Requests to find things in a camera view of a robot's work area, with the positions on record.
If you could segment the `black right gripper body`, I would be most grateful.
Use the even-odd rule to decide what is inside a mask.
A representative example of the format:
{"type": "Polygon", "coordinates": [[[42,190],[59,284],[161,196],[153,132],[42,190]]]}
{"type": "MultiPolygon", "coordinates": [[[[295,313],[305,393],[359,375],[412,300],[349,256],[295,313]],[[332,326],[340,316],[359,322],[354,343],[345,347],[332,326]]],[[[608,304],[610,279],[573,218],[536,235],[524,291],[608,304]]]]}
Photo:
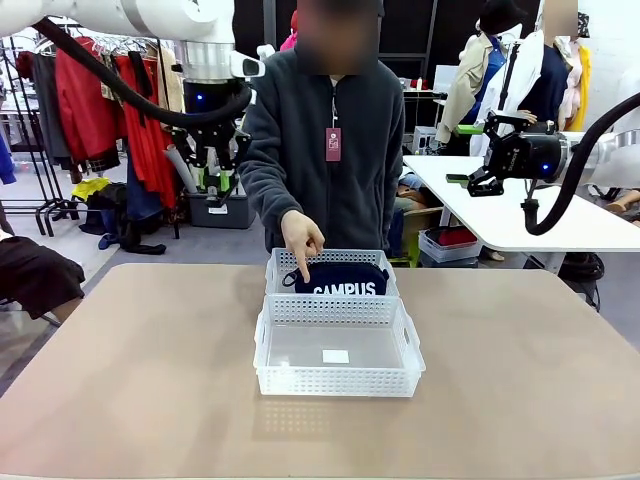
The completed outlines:
{"type": "Polygon", "coordinates": [[[496,179],[556,179],[562,145],[555,134],[511,132],[490,141],[487,169],[496,179]]]}

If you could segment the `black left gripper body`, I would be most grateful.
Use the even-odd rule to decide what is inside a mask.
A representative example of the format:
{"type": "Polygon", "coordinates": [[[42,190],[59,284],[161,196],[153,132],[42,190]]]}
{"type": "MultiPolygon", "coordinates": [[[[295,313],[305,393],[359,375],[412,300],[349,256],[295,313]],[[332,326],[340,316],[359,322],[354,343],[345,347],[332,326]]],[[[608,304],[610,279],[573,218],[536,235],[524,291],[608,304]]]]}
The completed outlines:
{"type": "Polygon", "coordinates": [[[213,128],[239,119],[251,102],[248,82],[232,79],[220,83],[183,82],[183,129],[213,128]]]}

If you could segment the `person's right hand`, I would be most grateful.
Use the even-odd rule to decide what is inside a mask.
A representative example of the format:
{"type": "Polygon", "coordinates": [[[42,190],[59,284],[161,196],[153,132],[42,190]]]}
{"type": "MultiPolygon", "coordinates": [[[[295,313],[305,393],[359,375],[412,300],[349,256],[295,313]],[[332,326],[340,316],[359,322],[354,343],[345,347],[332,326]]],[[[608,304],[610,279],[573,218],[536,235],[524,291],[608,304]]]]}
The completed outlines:
{"type": "Polygon", "coordinates": [[[308,284],[308,259],[322,253],[324,235],[311,218],[297,210],[290,210],[282,216],[281,232],[286,249],[294,255],[303,281],[308,284]]]}

